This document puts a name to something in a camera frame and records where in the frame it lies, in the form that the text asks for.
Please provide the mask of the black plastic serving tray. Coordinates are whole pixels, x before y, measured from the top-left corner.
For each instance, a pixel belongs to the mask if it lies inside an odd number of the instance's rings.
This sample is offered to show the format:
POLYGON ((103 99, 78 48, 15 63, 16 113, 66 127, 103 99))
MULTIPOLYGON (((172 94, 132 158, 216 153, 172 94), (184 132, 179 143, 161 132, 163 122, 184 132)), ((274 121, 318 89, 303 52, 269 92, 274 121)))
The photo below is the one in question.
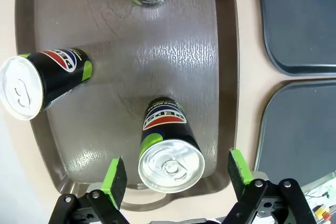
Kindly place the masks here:
POLYGON ((260 0, 264 45, 288 76, 336 76, 336 0, 260 0))
POLYGON ((288 83, 261 118, 255 170, 301 186, 336 171, 336 79, 288 83))

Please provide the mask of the brown plastic serving tray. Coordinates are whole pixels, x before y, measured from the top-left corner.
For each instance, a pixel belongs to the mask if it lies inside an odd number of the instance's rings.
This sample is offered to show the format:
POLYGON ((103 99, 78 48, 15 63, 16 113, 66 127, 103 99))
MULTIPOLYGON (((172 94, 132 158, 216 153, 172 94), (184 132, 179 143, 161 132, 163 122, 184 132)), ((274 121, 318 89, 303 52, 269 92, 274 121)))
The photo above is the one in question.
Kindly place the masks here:
POLYGON ((238 100, 235 0, 166 0, 155 8, 131 0, 16 0, 15 23, 20 53, 78 47, 93 61, 89 82, 30 123, 45 164, 34 186, 45 202, 83 195, 119 156, 128 177, 125 210, 154 210, 229 185, 238 100), (182 106, 205 171, 192 188, 156 200, 139 178, 138 157, 145 107, 160 96, 182 106))

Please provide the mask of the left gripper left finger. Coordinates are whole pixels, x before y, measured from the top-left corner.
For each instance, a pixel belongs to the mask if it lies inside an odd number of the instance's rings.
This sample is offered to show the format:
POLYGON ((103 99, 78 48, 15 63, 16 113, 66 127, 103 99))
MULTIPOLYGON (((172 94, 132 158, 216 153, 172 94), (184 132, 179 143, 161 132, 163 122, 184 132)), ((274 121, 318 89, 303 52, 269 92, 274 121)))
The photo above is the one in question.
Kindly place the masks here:
POLYGON ((127 174, 121 157, 114 158, 99 189, 78 198, 59 196, 48 224, 128 224, 120 211, 127 187, 127 174))

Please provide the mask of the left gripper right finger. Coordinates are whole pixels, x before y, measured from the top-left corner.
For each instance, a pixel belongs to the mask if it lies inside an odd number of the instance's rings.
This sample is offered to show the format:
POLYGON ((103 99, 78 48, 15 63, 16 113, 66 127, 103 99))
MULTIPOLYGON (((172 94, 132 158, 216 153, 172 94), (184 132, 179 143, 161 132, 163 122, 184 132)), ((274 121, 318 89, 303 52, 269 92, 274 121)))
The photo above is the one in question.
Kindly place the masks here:
POLYGON ((292 178, 273 184, 254 178, 240 150, 230 150, 228 174, 237 197, 223 224, 252 224, 261 213, 275 224, 317 224, 298 182, 292 178))

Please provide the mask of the yellow emergency stop box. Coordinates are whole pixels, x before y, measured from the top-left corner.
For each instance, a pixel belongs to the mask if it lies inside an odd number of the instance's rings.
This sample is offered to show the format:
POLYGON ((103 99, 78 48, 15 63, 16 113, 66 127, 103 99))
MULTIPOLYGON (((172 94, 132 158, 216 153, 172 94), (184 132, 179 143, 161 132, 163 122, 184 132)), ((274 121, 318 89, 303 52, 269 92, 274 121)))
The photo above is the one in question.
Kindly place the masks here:
POLYGON ((316 217, 321 220, 329 220, 330 219, 330 208, 326 205, 321 205, 317 210, 314 211, 316 217))

